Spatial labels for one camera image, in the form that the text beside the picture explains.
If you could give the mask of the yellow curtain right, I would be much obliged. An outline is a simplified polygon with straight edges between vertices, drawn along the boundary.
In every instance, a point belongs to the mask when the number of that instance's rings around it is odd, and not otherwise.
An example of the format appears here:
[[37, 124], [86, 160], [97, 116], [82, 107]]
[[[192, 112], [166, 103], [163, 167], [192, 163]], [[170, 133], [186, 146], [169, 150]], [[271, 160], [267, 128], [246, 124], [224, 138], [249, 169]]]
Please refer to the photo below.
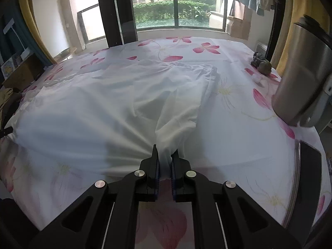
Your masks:
[[330, 32], [330, 16], [320, 0], [286, 0], [285, 12], [277, 45], [272, 56], [272, 66], [282, 76], [289, 58], [293, 24], [303, 16], [314, 18], [326, 32]]

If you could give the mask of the black sliding door frame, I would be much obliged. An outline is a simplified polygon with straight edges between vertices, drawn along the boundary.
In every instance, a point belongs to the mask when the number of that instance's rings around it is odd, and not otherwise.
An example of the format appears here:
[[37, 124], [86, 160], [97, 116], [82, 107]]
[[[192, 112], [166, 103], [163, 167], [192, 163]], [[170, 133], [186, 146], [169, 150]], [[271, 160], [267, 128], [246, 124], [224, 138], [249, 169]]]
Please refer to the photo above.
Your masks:
[[109, 47], [138, 41], [132, 0], [99, 0]]

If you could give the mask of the yellow curtain left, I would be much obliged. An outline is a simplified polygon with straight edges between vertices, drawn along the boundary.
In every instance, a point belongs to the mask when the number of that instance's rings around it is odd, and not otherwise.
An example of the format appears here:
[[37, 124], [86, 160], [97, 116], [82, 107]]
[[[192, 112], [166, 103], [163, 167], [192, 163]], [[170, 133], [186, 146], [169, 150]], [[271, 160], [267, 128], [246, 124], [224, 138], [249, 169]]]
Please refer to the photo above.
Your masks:
[[37, 23], [34, 18], [33, 12], [33, 3], [32, 0], [18, 0], [22, 16], [24, 18], [25, 24], [32, 35], [34, 42], [36, 42], [39, 49], [42, 53], [46, 56], [46, 58], [50, 61], [51, 64], [55, 64], [56, 61], [51, 56], [49, 51], [47, 50], [46, 46], [44, 45], [42, 38], [40, 36]]

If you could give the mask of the cardboard box on balcony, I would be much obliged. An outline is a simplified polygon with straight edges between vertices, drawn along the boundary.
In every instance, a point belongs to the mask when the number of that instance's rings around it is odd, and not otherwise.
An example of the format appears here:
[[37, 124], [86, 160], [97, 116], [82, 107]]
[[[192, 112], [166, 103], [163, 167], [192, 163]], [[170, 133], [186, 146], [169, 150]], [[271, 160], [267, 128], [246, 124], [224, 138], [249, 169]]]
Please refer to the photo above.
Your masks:
[[251, 22], [229, 16], [226, 21], [226, 33], [232, 38], [248, 40]]

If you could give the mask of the brown cardboard box bedside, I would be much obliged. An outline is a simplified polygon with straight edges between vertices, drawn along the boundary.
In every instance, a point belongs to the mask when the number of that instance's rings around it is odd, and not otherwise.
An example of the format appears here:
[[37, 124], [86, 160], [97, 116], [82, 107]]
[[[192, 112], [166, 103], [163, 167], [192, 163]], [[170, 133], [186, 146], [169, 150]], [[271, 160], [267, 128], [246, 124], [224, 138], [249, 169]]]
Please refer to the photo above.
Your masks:
[[28, 56], [17, 69], [3, 81], [5, 88], [16, 88], [24, 90], [32, 82], [37, 80], [44, 73], [44, 64], [36, 56], [31, 54]]

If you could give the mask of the yellow curtain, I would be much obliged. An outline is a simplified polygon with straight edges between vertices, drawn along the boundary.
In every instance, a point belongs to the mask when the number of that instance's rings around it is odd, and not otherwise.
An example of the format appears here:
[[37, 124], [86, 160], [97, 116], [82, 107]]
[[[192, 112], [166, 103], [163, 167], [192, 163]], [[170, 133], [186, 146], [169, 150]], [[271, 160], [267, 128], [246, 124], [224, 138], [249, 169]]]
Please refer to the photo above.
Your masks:
[[314, 18], [326, 32], [330, 32], [330, 16], [320, 0], [286, 0], [285, 12], [277, 45], [272, 56], [272, 66], [282, 76], [289, 58], [293, 24], [303, 16]]
[[50, 61], [51, 64], [55, 64], [56, 61], [51, 56], [49, 51], [47, 50], [46, 46], [44, 45], [42, 38], [40, 36], [37, 23], [34, 18], [33, 12], [33, 3], [32, 0], [18, 0], [22, 16], [24, 18], [25, 24], [32, 35], [34, 42], [36, 42], [39, 49], [42, 53], [46, 56], [46, 58]]

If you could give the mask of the beige folded garment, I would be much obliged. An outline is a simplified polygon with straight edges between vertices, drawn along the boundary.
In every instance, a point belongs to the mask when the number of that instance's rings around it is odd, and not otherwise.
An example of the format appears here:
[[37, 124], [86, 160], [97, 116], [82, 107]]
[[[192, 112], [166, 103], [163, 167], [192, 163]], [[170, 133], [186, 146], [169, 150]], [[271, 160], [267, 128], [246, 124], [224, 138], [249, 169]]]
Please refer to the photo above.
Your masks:
[[12, 105], [14, 92], [12, 88], [1, 89], [0, 98], [1, 98], [1, 111], [6, 111]]

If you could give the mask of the floral white bed sheet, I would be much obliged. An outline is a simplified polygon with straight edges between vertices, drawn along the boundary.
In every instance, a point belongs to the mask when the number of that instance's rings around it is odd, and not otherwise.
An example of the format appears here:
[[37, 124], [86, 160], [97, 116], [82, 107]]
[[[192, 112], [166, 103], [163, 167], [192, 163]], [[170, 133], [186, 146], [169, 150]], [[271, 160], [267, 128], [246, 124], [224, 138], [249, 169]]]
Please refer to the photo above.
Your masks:
[[[294, 177], [295, 142], [323, 151], [314, 128], [290, 127], [271, 106], [280, 76], [268, 77], [250, 65], [245, 44], [208, 38], [161, 38], [86, 53], [49, 67], [23, 93], [81, 69], [122, 61], [155, 60], [217, 68], [217, 84], [199, 116], [196, 129], [177, 149], [195, 170], [214, 182], [239, 183], [274, 219], [282, 223]], [[94, 181], [120, 177], [83, 171], [1, 140], [1, 183], [24, 214], [44, 228]]]

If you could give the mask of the teal curtain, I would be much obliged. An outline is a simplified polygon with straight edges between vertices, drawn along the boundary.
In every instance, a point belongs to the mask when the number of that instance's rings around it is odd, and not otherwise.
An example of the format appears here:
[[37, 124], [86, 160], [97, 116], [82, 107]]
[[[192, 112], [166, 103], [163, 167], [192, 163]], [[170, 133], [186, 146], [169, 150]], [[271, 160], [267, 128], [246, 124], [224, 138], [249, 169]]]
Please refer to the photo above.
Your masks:
[[[51, 65], [34, 42], [18, 3], [12, 1], [1, 9], [1, 66], [15, 53], [21, 56], [22, 62], [31, 54], [36, 54], [44, 67]], [[1, 71], [1, 84], [4, 80]]]

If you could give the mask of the white translucent garment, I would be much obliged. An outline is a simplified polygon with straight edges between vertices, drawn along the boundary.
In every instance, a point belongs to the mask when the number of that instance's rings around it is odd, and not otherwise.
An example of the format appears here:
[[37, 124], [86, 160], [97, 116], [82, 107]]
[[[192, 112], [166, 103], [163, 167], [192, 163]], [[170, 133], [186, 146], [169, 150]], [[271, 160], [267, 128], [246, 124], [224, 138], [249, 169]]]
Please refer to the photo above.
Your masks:
[[47, 159], [115, 177], [157, 149], [167, 173], [217, 80], [209, 64], [141, 60], [81, 69], [28, 91], [9, 120], [10, 137]]

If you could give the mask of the illustrated white card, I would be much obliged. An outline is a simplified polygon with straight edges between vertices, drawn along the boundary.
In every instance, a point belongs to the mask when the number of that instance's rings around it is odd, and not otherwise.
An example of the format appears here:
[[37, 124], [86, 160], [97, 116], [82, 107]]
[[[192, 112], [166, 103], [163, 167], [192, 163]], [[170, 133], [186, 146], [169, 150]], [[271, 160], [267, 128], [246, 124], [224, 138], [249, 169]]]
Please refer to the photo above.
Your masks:
[[1, 71], [4, 79], [6, 80], [22, 63], [22, 58], [20, 55], [15, 53], [12, 55], [2, 66]]

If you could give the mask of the small dark green toy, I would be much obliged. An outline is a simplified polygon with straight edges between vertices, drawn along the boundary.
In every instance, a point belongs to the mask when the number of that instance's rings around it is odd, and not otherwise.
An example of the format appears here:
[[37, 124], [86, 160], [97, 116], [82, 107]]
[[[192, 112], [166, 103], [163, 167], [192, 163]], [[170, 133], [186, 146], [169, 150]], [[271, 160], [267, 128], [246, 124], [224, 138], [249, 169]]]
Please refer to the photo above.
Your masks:
[[253, 59], [250, 63], [259, 73], [269, 76], [272, 71], [271, 63], [265, 59], [264, 54], [260, 52], [254, 52]]

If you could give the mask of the white air conditioner unit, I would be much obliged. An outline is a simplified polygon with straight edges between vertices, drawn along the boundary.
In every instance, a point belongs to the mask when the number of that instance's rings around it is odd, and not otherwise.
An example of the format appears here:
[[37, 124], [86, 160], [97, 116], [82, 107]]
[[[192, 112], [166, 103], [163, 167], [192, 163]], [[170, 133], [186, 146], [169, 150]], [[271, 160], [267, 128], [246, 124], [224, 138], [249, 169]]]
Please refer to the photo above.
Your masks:
[[267, 47], [268, 47], [267, 44], [265, 44], [261, 41], [258, 41], [256, 44], [256, 47], [255, 47], [255, 51], [261, 53], [262, 56], [264, 58], [266, 58]]

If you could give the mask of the black balcony railing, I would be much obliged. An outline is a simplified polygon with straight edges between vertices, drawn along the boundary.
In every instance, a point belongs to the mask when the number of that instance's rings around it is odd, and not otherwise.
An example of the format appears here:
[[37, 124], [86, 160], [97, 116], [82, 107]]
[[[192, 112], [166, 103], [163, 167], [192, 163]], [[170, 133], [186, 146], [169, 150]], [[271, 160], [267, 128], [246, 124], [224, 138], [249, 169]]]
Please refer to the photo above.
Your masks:
[[[132, 0], [136, 30], [197, 29], [226, 31], [239, 0]], [[86, 42], [92, 42], [87, 17], [99, 3], [79, 11], [78, 19]]]

